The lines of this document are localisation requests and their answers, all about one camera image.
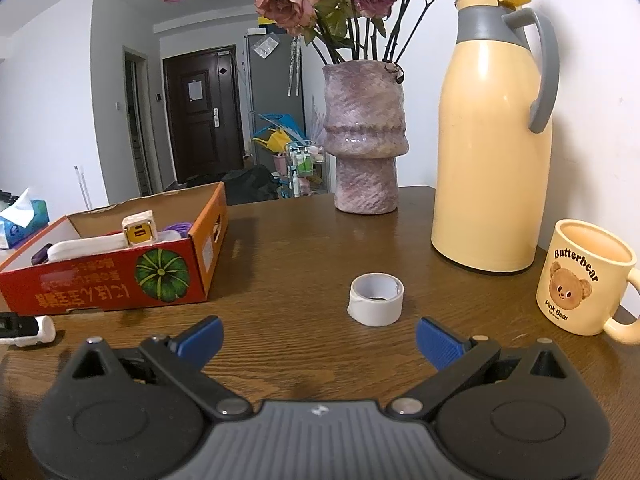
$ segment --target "bear ear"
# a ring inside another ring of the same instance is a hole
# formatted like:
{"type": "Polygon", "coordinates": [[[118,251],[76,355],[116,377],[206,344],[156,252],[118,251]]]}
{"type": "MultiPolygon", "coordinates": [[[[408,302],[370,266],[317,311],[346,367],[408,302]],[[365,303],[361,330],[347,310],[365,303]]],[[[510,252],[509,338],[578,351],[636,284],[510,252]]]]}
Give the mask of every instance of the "bear ear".
{"type": "Polygon", "coordinates": [[[562,269],[562,267],[560,266],[560,264],[558,262],[553,262],[551,264],[551,277],[554,276],[554,274],[556,272],[558,272],[558,270],[562,269]]]}
{"type": "Polygon", "coordinates": [[[586,300],[593,292],[591,283],[588,280],[580,280],[580,284],[582,285],[582,299],[586,300]]]}

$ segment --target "pumpkin illustration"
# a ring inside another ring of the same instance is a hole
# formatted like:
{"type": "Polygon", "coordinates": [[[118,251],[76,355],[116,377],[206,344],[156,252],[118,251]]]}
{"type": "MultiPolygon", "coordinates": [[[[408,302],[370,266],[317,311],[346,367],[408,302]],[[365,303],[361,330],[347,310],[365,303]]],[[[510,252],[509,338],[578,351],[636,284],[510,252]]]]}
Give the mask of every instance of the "pumpkin illustration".
{"type": "Polygon", "coordinates": [[[152,249],[138,258],[136,281],[149,297],[173,303],[187,295],[191,279],[180,254],[152,249]]]}

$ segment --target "teddy bear illustration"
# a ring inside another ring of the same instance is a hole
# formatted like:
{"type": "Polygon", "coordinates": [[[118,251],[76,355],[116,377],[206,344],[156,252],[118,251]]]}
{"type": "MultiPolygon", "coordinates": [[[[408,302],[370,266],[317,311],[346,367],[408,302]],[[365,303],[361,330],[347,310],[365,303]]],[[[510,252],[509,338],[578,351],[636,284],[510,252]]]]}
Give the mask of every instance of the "teddy bear illustration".
{"type": "Polygon", "coordinates": [[[591,283],[588,280],[579,279],[569,269],[563,269],[560,263],[553,262],[549,294],[558,307],[563,310],[578,308],[591,292],[591,283]]]}

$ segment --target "dark brown tabletop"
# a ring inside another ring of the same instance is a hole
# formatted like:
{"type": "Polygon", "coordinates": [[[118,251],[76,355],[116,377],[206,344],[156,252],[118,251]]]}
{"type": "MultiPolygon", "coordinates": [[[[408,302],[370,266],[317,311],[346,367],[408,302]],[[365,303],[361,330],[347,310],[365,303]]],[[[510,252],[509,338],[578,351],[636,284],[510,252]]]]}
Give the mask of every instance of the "dark brown tabletop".
{"type": "Polygon", "coordinates": [[[432,316],[463,335],[503,346],[554,339],[594,392],[612,427],[600,480],[640,478],[640,348],[605,335],[579,337],[539,311],[535,292],[545,252],[512,276],[457,267],[432,247],[434,190],[404,188],[395,213],[353,216],[332,196],[230,208],[230,223],[209,302],[55,319],[48,348],[10,349],[0,368],[0,474],[42,478],[26,427],[57,371],[88,336],[127,348],[152,333],[177,335],[210,314],[225,345],[206,367],[254,403],[261,399],[377,399],[383,405],[434,374],[415,347],[415,323],[432,316]],[[387,272],[404,283],[404,311],[386,328],[366,328],[347,312],[351,281],[387,272]]]}

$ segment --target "marbled vase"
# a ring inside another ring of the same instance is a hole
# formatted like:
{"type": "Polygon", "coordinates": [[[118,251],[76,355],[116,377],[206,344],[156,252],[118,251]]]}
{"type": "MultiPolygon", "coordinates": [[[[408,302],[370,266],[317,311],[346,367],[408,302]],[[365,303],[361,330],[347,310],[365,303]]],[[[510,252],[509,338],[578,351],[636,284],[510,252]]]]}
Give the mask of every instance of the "marbled vase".
{"type": "Polygon", "coordinates": [[[337,158],[335,206],[379,215],[398,208],[396,156],[409,151],[398,67],[349,61],[324,67],[327,152],[337,158]]]}

